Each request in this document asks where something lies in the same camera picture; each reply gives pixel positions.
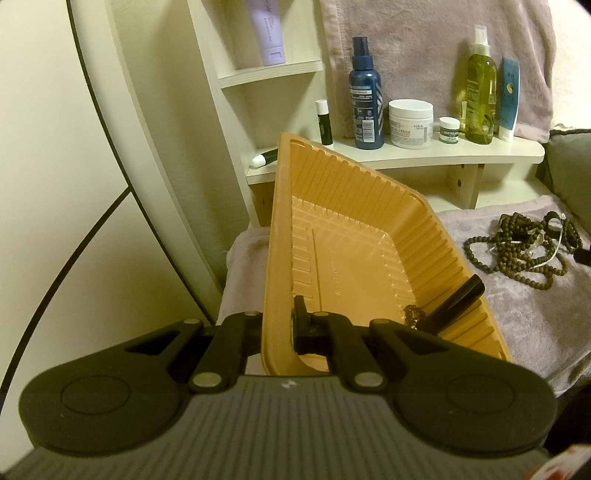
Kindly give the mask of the orange ribbed plastic tray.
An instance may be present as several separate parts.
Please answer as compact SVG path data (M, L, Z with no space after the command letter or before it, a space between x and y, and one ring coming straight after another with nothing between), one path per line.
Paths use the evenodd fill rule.
M327 371L294 350L294 297L356 326L433 312L471 277L423 195L297 135L280 137L263 301L262 362L276 376Z

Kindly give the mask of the black cylindrical tube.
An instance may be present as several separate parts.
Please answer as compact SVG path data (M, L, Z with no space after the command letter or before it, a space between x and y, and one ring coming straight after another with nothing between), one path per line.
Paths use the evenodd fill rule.
M481 278L474 274L431 314L417 323L417 329L438 335L464 314L485 292Z

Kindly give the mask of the mauve towel on bed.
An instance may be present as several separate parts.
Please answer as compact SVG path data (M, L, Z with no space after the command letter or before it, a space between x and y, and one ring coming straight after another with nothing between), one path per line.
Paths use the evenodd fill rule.
M503 213L541 219L550 212L574 215L554 195L535 200L438 214L458 246L497 226ZM250 228L238 235L226 256L228 276L222 293L220 324L230 314L263 309L270 229ZM560 396L577 382L590 381L590 268L567 259L568 272L541 291L503 275L486 275L485 296L515 362L545 378Z

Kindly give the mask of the grey cushion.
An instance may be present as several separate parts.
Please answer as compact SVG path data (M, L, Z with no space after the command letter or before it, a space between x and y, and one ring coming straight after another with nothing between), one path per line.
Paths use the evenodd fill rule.
M590 137L589 129L553 130L544 145L544 182L590 233Z

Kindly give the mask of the blue white squeeze tube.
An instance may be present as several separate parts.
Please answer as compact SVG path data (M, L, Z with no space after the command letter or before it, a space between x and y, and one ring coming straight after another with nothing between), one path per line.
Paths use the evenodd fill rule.
M521 87L520 63L516 59L502 59L502 95L499 109L499 138L512 142L518 119Z

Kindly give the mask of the lying dark white-capped tube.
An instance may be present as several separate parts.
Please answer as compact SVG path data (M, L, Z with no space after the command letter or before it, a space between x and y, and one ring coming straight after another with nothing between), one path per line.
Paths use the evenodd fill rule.
M279 155L279 150L277 148L259 153L252 158L250 167L252 167L252 169L259 169L265 167L266 165L270 165L270 163L276 162L277 155Z

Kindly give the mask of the small green white jar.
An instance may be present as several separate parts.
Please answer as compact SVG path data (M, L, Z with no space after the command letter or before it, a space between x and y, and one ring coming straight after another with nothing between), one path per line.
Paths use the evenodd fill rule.
M455 117L439 118L439 140L446 144L457 144L461 131L461 121Z

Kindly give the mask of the yellow-green oil spray bottle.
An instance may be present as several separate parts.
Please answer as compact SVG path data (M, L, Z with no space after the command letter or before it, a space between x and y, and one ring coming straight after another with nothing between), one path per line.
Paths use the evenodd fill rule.
M488 31L474 27L472 55L468 60L465 136L481 145L492 142L496 125L497 66L491 57Z

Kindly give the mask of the white cream jar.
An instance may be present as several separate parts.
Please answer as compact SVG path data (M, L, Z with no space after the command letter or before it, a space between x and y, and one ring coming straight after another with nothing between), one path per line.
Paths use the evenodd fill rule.
M416 99L396 99L389 102L391 141L400 148L420 150L431 146L434 107L430 102Z

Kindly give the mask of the standing black white-capped stick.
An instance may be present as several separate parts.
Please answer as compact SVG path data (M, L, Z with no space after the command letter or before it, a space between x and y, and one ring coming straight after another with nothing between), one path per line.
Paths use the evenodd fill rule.
M315 102L315 109L318 115L318 129L320 129L321 143L324 146L332 147L332 125L329 118L329 103L327 99L318 99Z

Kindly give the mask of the dark blue spray bottle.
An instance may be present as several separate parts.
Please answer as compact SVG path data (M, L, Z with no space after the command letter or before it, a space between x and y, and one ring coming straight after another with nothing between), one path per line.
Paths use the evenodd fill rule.
M349 97L356 148L378 150L384 145L384 95L381 76L374 68L367 37L353 37Z

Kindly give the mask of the mauve hanging towel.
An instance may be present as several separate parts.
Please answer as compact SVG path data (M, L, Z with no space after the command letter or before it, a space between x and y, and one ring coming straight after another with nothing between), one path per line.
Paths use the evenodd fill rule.
M322 1L332 126L353 137L349 99L353 39L369 42L384 98L425 100L457 116L466 90L474 29L486 27L495 63L520 64L516 135L545 143L553 116L556 37L546 1Z

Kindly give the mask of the cream corner shelf unit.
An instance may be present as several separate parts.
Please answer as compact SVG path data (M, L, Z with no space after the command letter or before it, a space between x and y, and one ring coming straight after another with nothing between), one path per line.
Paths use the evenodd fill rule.
M225 186L240 220L266 226L279 174L276 164L253 167L252 158L280 149L280 162L287 163L295 145L311 151L307 177L327 174L325 159L346 157L356 169L421 192L437 211L545 193L536 176L544 150L529 140L360 150L335 128L334 144L322 145L315 102L327 99L332 117L339 108L318 1L280 2L287 60L276 66L260 59L245 2L114 1L110 7L142 112L182 203L190 187L211 193Z

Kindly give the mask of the lavender cosmetic tube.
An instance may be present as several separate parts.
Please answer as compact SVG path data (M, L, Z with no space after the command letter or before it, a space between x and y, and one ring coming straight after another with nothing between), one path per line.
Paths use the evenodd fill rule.
M260 56L264 66L286 63L283 35L280 29L280 11L277 0L247 0L249 16L256 30Z

